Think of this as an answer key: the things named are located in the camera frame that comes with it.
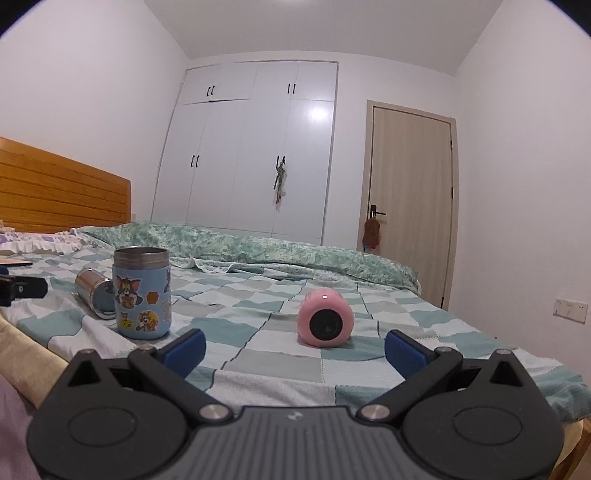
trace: wooden bed frame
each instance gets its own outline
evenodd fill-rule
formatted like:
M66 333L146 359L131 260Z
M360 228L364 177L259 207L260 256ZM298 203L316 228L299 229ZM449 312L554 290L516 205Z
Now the wooden bed frame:
M120 225L131 221L131 183L0 137L0 219L38 233Z

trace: metal screw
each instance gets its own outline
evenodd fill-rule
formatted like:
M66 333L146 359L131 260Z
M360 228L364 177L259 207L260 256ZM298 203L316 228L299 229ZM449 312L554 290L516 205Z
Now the metal screw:
M210 403L201 407L199 414L206 420L223 420L230 415L230 409L221 403Z
M383 420L390 415L390 409L386 405L374 403L364 406L361 415L368 420Z

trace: pink object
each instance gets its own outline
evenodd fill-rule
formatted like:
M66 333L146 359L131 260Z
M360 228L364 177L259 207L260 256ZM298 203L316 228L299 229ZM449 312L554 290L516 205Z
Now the pink object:
M304 298L297 314L297 331L312 346L342 345L353 331L353 310L337 291L319 288Z

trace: green floral comforter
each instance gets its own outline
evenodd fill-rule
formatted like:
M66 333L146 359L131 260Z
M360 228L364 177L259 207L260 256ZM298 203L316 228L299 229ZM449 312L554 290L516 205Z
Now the green floral comforter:
M410 267L377 255L337 247L212 232L188 225L134 222L114 227L76 229L114 248L162 247L174 257L240 264L283 264L346 275L355 280L404 288L419 294Z

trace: door frame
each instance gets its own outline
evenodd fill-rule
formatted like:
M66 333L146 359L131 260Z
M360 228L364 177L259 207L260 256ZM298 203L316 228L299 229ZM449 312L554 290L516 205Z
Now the door frame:
M449 254L447 256L447 271L445 285L443 289L443 310L447 310L449 306L450 293L452 291L453 269L456 262L456 244L457 244L457 211L459 202L459 174L458 174L458 156L457 156L457 129L456 119L436 115L434 113L423 112L414 108L408 108L399 105L391 105L389 103L375 102L368 100L367 109L367 123L365 136L365 161L363 164L363 187L361 190L361 208L359 211L359 232L357 236L357 250L363 251L363 224L369 218L369 182L371 179L372 168L372 153L373 153L373 139L374 139L374 110L376 108L393 110L396 112L409 113L411 115L423 116L432 118L449 124L450 137L452 139L452 225L450 231Z

